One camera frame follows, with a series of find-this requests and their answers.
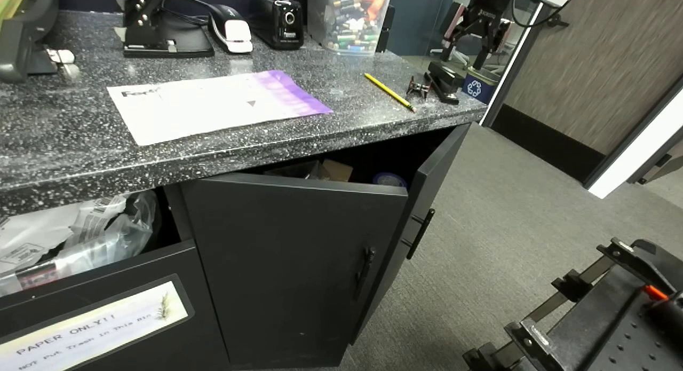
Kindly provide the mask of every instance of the pencil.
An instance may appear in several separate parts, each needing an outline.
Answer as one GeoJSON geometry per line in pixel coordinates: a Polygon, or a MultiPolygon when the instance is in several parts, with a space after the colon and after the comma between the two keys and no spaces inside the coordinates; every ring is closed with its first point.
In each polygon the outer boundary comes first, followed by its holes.
{"type": "Polygon", "coordinates": [[[376,86],[380,87],[383,91],[385,91],[386,93],[390,94],[392,98],[397,99],[399,103],[403,104],[404,106],[407,106],[409,110],[415,112],[415,107],[413,107],[412,105],[410,105],[410,103],[408,103],[407,100],[405,100],[405,99],[401,98],[400,96],[398,96],[397,93],[395,93],[394,91],[391,91],[391,89],[389,89],[385,84],[382,84],[382,83],[379,82],[377,79],[375,79],[374,77],[370,76],[370,74],[365,74],[365,75],[366,75],[366,77],[368,78],[369,81],[375,83],[376,86]]]}

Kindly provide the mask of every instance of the speckled granite countertop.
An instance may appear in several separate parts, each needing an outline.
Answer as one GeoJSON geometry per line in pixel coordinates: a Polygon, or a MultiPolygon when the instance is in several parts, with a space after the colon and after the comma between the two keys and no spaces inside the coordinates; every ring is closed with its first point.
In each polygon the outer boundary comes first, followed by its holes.
{"type": "Polygon", "coordinates": [[[413,100],[417,114],[372,86],[406,89],[413,69],[394,54],[342,57],[313,41],[283,52],[254,40],[249,56],[124,59],[112,27],[119,15],[62,12],[48,45],[72,50],[80,72],[0,83],[0,215],[139,191],[305,155],[478,121],[485,106],[464,94],[459,106],[413,100]],[[305,116],[203,133],[140,147],[107,86],[179,81],[281,69],[330,115],[305,116]]]}

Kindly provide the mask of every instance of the label sign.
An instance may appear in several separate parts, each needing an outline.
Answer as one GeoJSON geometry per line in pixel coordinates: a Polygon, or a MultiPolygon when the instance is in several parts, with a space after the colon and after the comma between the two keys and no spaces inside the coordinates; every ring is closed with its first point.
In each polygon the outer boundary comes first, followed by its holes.
{"type": "Polygon", "coordinates": [[[3,371],[64,371],[188,317],[173,281],[0,344],[3,371]]]}

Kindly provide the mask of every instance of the recycling symbol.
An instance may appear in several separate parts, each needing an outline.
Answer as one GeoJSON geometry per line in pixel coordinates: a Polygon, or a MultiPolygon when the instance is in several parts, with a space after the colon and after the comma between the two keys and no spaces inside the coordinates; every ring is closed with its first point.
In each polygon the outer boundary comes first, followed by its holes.
{"type": "Polygon", "coordinates": [[[467,93],[469,93],[473,98],[481,94],[481,82],[472,81],[467,85],[467,93]]]}

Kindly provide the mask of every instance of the perforated metal plate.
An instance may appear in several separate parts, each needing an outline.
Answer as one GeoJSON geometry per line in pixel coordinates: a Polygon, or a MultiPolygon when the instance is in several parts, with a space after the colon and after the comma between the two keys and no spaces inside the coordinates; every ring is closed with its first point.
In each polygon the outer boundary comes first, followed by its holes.
{"type": "Polygon", "coordinates": [[[586,371],[683,371],[683,357],[642,314],[649,298],[638,290],[622,320],[586,371]]]}

